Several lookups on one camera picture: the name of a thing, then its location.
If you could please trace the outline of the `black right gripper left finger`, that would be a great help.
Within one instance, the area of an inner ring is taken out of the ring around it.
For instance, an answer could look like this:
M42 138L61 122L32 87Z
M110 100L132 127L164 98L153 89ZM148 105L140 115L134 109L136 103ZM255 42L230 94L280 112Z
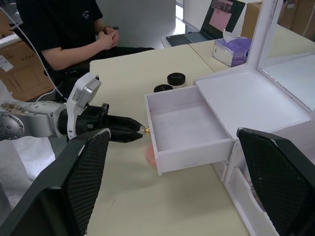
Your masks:
M2 236L84 236L99 194L111 133L71 139L0 227Z

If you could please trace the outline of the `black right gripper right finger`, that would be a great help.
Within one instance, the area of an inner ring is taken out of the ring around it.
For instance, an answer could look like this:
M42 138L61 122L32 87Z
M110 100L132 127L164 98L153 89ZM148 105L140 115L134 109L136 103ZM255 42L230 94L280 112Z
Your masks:
M288 139L239 128L253 187L281 236L315 234L315 166Z

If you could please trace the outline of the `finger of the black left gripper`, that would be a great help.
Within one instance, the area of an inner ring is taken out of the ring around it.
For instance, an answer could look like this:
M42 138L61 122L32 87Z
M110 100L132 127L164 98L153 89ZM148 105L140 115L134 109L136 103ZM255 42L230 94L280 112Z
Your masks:
M139 130L125 127L123 129L110 128L110 132L110 141L117 143L130 143L143 137L143 134Z
M111 131L117 132L138 132L144 126L132 118L112 115L106 115L106 125Z

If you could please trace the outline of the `person's left hand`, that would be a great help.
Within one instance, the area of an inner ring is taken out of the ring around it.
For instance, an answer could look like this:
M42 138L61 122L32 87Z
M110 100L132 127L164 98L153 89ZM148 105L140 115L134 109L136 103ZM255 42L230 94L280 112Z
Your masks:
M113 27L104 27L103 29L106 35L111 35L113 40L113 46L115 47L119 41L119 31Z

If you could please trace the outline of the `person's right hand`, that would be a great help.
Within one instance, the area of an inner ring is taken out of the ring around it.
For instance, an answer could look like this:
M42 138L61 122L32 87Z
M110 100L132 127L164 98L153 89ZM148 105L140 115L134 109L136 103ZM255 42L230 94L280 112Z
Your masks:
M113 43L112 36L106 35L103 31L98 34L97 43L101 50L110 49Z

